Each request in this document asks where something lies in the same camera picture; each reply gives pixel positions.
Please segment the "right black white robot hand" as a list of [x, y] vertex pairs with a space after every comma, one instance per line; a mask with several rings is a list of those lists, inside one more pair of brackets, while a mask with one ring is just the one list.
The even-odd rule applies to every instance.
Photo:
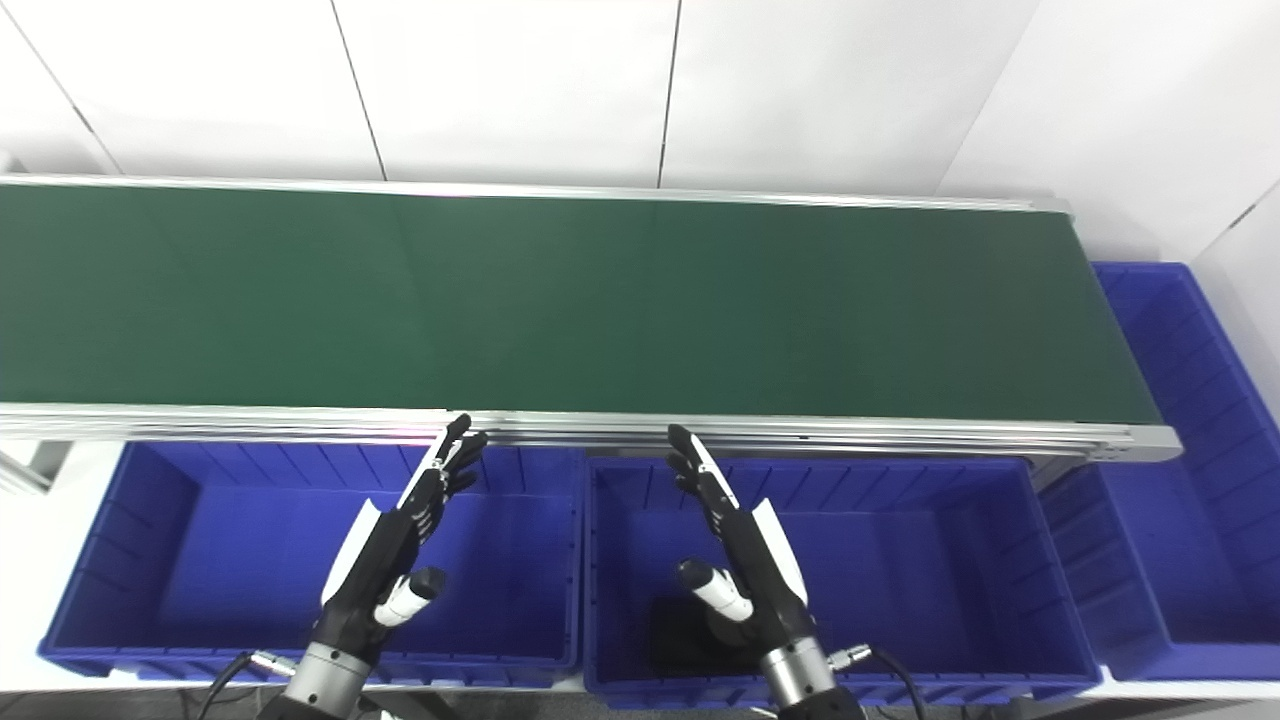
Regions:
[[783, 560], [776, 553], [780, 530], [771, 507], [762, 502], [746, 510], [730, 487], [710, 451], [690, 429], [667, 428], [673, 452], [667, 457], [676, 486], [694, 497], [707, 528], [719, 541], [728, 568], [714, 568], [700, 559], [677, 565], [681, 585], [691, 591], [713, 615], [741, 629], [742, 642], [760, 657], [777, 650], [800, 650], [817, 634], [801, 582], [788, 579]]

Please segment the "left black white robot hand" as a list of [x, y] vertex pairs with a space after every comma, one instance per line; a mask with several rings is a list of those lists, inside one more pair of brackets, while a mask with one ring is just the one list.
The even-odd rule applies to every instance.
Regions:
[[375, 665], [392, 632], [406, 624], [443, 591], [444, 571], [415, 573], [420, 548], [439, 528], [445, 506], [474, 484], [472, 465], [486, 447], [485, 432], [471, 433], [463, 413], [430, 443], [396, 506], [385, 512], [366, 503], [348, 537], [349, 559], [323, 592], [323, 605], [308, 642]]

